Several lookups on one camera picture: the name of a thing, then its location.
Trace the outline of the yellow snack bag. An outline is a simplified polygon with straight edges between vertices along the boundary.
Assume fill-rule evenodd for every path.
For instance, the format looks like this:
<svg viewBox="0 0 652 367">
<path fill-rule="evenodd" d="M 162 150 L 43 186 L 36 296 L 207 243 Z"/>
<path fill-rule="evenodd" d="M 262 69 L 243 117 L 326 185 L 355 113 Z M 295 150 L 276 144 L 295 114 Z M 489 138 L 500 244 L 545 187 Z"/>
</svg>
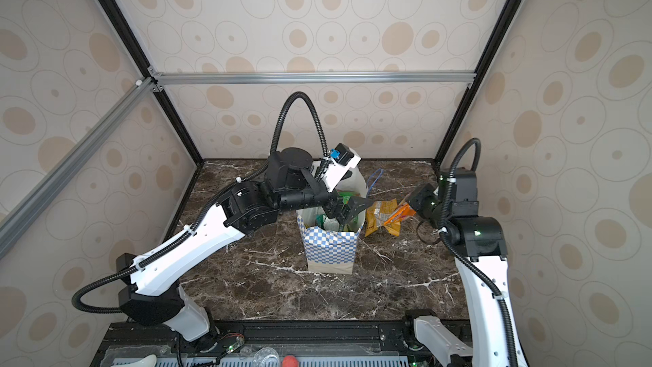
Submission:
<svg viewBox="0 0 652 367">
<path fill-rule="evenodd" d="M 397 208 L 398 203 L 396 199 L 374 202 L 373 205 L 366 210 L 365 236 L 370 236 L 379 229 L 385 229 L 389 234 L 399 236 L 401 231 L 401 224 L 399 222 L 385 224 Z"/>
</svg>

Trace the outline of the blue checkered paper bag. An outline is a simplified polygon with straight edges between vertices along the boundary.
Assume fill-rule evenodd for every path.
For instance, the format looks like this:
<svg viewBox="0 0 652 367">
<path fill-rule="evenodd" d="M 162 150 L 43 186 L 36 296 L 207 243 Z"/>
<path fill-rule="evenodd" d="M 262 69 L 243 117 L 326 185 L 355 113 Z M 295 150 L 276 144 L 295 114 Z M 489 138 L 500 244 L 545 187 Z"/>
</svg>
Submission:
<svg viewBox="0 0 652 367">
<path fill-rule="evenodd" d="M 373 203 L 345 225 L 335 219 L 328 219 L 321 207 L 297 212 L 297 224 L 309 272 L 338 275 L 353 273 L 358 241 L 365 230 L 366 211 Z"/>
</svg>

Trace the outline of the green corn snack bag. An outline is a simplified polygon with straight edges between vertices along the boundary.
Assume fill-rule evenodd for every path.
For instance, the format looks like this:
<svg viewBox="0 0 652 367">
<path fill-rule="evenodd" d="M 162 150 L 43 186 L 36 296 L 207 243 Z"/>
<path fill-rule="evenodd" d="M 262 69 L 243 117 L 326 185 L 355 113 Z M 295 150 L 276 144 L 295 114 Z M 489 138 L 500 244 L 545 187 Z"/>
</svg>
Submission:
<svg viewBox="0 0 652 367">
<path fill-rule="evenodd" d="M 346 205 L 352 197 L 360 197 L 360 194 L 355 191 L 336 190 L 336 192 L 344 205 Z"/>
</svg>

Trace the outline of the orange Foxs candy bag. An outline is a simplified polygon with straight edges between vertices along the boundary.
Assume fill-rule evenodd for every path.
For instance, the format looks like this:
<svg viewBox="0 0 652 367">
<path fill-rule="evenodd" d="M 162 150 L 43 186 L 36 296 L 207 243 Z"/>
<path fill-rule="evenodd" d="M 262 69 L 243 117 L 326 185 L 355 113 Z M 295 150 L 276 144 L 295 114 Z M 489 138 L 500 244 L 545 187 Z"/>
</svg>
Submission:
<svg viewBox="0 0 652 367">
<path fill-rule="evenodd" d="M 397 209 L 388 217 L 385 222 L 383 222 L 384 226 L 388 226 L 391 224 L 400 224 L 402 221 L 405 219 L 408 219 L 409 217 L 413 217 L 416 214 L 416 211 L 412 209 L 412 207 L 407 203 L 401 203 Z"/>
</svg>

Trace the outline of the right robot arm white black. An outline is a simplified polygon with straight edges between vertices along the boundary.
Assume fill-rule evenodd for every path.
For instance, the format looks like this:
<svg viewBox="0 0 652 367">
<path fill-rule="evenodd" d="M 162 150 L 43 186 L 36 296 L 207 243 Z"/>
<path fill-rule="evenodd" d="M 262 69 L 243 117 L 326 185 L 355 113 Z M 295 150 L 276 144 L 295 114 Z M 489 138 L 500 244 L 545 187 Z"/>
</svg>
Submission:
<svg viewBox="0 0 652 367">
<path fill-rule="evenodd" d="M 525 366 L 509 299 L 504 231 L 497 219 L 479 214 L 475 172 L 450 169 L 438 185 L 419 186 L 407 203 L 455 258 L 472 337 L 467 346 L 439 319 L 419 316 L 413 323 L 417 343 L 443 366 Z"/>
</svg>

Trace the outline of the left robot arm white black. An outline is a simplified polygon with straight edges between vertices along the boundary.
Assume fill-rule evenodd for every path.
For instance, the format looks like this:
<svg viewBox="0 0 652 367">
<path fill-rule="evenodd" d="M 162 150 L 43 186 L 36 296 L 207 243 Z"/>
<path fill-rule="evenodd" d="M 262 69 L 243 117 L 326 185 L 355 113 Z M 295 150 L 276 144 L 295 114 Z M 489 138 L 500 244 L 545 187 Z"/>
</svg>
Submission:
<svg viewBox="0 0 652 367">
<path fill-rule="evenodd" d="M 283 212 L 320 207 L 330 219 L 349 224 L 372 204 L 363 196 L 344 199 L 336 190 L 360 161 L 344 144 L 320 161 L 295 147 L 273 152 L 260 171 L 217 194 L 193 224 L 169 241 L 140 256 L 123 257 L 132 265 L 122 276 L 120 311 L 141 326 L 165 325 L 202 350 L 211 348 L 219 330 L 179 278 L 215 251 L 275 223 Z"/>
</svg>

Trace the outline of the red emergency button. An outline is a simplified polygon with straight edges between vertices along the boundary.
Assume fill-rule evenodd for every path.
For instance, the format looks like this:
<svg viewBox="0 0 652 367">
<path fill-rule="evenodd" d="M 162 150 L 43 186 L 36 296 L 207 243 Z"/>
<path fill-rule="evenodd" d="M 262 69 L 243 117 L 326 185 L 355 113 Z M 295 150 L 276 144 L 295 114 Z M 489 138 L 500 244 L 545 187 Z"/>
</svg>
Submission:
<svg viewBox="0 0 652 367">
<path fill-rule="evenodd" d="M 299 367 L 300 362 L 297 357 L 293 355 L 285 356 L 281 361 L 281 367 Z"/>
</svg>

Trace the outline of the clear plastic cup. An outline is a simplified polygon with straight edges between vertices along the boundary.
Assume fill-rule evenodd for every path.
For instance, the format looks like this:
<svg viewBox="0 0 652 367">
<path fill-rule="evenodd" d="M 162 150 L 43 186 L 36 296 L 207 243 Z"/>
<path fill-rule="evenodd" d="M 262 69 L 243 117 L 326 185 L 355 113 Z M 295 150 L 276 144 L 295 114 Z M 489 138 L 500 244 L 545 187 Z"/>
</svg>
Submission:
<svg viewBox="0 0 652 367">
<path fill-rule="evenodd" d="M 261 348 L 251 359 L 252 367 L 280 367 L 281 360 L 278 352 L 274 348 Z"/>
</svg>

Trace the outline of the aluminium rail back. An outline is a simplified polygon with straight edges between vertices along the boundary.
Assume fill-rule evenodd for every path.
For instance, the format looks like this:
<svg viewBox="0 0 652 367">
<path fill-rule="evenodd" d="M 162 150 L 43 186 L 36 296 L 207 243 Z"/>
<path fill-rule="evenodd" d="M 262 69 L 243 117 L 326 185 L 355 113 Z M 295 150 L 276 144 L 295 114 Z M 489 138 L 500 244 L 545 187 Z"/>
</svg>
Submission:
<svg viewBox="0 0 652 367">
<path fill-rule="evenodd" d="M 473 83 L 473 71 L 319 71 L 258 73 L 154 74 L 163 85 L 341 84 L 341 83 Z"/>
</svg>

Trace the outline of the aluminium rail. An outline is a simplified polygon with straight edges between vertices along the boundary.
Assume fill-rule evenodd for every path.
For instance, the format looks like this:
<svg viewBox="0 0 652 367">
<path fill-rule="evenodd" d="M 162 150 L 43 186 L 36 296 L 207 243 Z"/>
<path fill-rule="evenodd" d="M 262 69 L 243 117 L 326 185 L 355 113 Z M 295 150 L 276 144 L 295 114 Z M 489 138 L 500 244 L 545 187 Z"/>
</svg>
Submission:
<svg viewBox="0 0 652 367">
<path fill-rule="evenodd" d="M 108 137 L 115 132 L 142 98 L 153 91 L 153 88 L 154 81 L 151 77 L 144 77 L 135 84 L 8 214 L 1 223 L 1 255 L 3 257 L 49 207 L 61 190 L 94 156 Z"/>
<path fill-rule="evenodd" d="M 319 71 L 258 73 L 154 74 L 163 85 L 341 84 L 341 83 L 473 83 L 473 71 Z"/>
</svg>

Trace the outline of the black corner frame post right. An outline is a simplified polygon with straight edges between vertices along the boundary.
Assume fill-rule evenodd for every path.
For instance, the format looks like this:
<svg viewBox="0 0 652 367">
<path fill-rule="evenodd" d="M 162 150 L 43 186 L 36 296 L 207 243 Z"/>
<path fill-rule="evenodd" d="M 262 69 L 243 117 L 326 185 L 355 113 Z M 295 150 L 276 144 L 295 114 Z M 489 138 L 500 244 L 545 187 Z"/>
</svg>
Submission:
<svg viewBox="0 0 652 367">
<path fill-rule="evenodd" d="M 465 90 L 432 162 L 432 167 L 434 169 L 438 170 L 443 165 L 448 151 L 453 145 L 453 142 L 458 135 L 458 131 L 464 123 L 465 117 L 467 116 L 470 107 L 472 106 L 475 97 L 492 66 L 492 63 L 494 62 L 497 52 L 499 52 L 500 46 L 509 31 L 509 27 L 511 27 L 514 17 L 516 17 L 522 2 L 523 0 L 506 0 L 475 68 L 475 79 L 473 83 L 468 86 L 467 90 Z"/>
</svg>

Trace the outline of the black corner frame post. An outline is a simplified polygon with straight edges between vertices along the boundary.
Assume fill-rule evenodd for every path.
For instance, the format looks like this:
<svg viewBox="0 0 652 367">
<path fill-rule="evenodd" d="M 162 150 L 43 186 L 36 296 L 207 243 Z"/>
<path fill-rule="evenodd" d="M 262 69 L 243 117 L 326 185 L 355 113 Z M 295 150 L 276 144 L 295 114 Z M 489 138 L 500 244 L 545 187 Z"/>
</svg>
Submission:
<svg viewBox="0 0 652 367">
<path fill-rule="evenodd" d="M 438 170 L 443 165 L 448 151 L 453 145 L 453 142 L 458 135 L 458 131 L 464 123 L 465 117 L 467 116 L 470 107 L 472 106 L 475 97 L 492 66 L 492 63 L 494 62 L 497 52 L 499 52 L 500 46 L 509 31 L 509 27 L 511 27 L 514 17 L 516 17 L 522 2 L 523 0 L 506 0 L 475 68 L 475 79 L 473 83 L 468 86 L 467 90 L 465 90 L 432 162 L 432 167 L 434 169 Z"/>
<path fill-rule="evenodd" d="M 154 96 L 156 100 L 166 115 L 168 121 L 173 126 L 177 136 L 181 140 L 183 146 L 188 152 L 190 158 L 195 163 L 195 166 L 201 167 L 205 159 L 201 156 L 200 151 L 195 145 L 195 142 L 191 139 L 188 130 L 183 124 L 180 115 L 176 108 L 173 105 L 170 97 L 164 90 L 163 86 L 158 83 L 153 72 L 153 66 L 149 61 L 147 55 L 144 52 L 143 47 L 141 46 L 139 39 L 137 39 L 136 34 L 132 30 L 131 25 L 125 18 L 124 13 L 121 10 L 120 5 L 116 0 L 97 0 L 103 12 L 107 16 L 110 24 L 114 28 L 117 36 L 120 38 L 122 45 L 125 47 L 131 59 L 135 63 L 135 66 L 139 70 L 142 76 L 145 78 L 151 78 L 155 84 L 156 89 L 154 90 Z"/>
</svg>

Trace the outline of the aluminium rail left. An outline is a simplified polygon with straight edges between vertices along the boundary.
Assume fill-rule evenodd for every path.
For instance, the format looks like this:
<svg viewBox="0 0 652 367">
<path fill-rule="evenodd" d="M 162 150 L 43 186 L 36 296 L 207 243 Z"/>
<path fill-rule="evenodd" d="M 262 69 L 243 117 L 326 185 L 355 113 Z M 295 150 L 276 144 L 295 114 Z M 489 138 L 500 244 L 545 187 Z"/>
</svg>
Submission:
<svg viewBox="0 0 652 367">
<path fill-rule="evenodd" d="M 115 132 L 142 98 L 153 91 L 153 88 L 154 81 L 151 77 L 144 77 L 135 84 L 8 214 L 1 223 L 1 255 L 3 257 L 49 207 L 61 190 L 94 156 L 108 137 Z"/>
</svg>

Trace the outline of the black corner frame post left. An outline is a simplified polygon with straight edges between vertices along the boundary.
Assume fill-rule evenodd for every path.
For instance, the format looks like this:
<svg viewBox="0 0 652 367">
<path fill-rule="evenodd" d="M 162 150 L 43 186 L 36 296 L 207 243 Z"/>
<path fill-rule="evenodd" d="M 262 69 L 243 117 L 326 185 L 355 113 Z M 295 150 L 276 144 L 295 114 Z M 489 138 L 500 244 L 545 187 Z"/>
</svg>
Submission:
<svg viewBox="0 0 652 367">
<path fill-rule="evenodd" d="M 97 0 L 103 12 L 107 16 L 110 24 L 114 28 L 117 36 L 120 38 L 122 45 L 125 47 L 131 59 L 135 63 L 135 66 L 139 70 L 142 76 L 145 78 L 151 78 L 155 84 L 156 89 L 154 90 L 154 96 L 156 100 L 166 115 L 168 121 L 173 126 L 177 136 L 181 140 L 183 146 L 188 152 L 190 158 L 195 163 L 195 166 L 201 167 L 205 159 L 201 156 L 200 151 L 195 145 L 195 142 L 191 139 L 188 130 L 183 124 L 180 115 L 176 108 L 173 105 L 170 97 L 164 90 L 163 86 L 158 83 L 153 72 L 153 66 L 149 61 L 147 55 L 144 52 L 143 47 L 141 46 L 139 39 L 137 39 L 136 34 L 132 30 L 131 25 L 125 18 L 124 13 L 121 10 L 120 5 L 116 0 Z"/>
</svg>

